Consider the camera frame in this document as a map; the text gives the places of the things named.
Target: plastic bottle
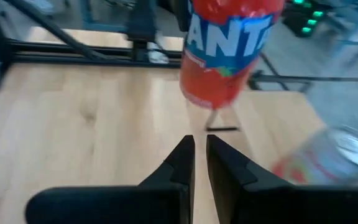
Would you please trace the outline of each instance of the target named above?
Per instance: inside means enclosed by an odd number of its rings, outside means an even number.
[[[218,109],[243,89],[284,0],[193,0],[180,84],[198,106]]]
[[[358,185],[358,127],[318,131],[272,172],[293,184]]]

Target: fanta logo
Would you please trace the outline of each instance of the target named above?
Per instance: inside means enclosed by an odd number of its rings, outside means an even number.
[[[224,56],[233,57],[240,52],[243,57],[250,56],[263,46],[270,32],[271,21],[272,16],[261,19],[231,19],[226,25],[218,27],[193,14],[187,44],[195,44],[198,50],[205,51],[206,55],[212,57],[216,56],[218,47]],[[239,49],[239,41],[244,40],[241,37],[245,36],[245,47]]]

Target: bottle label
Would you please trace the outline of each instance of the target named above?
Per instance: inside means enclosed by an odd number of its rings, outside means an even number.
[[[224,77],[234,76],[258,57],[272,24],[273,14],[258,18],[229,16],[220,25],[193,13],[185,55],[200,67],[216,68]]]

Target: fanta bottle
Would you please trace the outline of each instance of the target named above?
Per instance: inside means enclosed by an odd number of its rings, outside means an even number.
[[[192,103],[230,105],[243,89],[284,0],[193,0],[180,86]]]

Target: light wood surface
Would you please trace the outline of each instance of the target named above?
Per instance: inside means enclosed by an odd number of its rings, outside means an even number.
[[[87,44],[127,45],[121,34],[68,32]],[[30,40],[54,41],[39,28]],[[165,41],[181,49],[181,39]],[[178,70],[14,65],[0,90],[0,224],[24,223],[26,202],[48,187],[136,185],[186,134],[196,141],[194,223],[218,223],[208,115],[184,99]],[[258,91],[243,91],[215,125],[239,125],[217,135],[267,168],[324,126],[303,95]]]

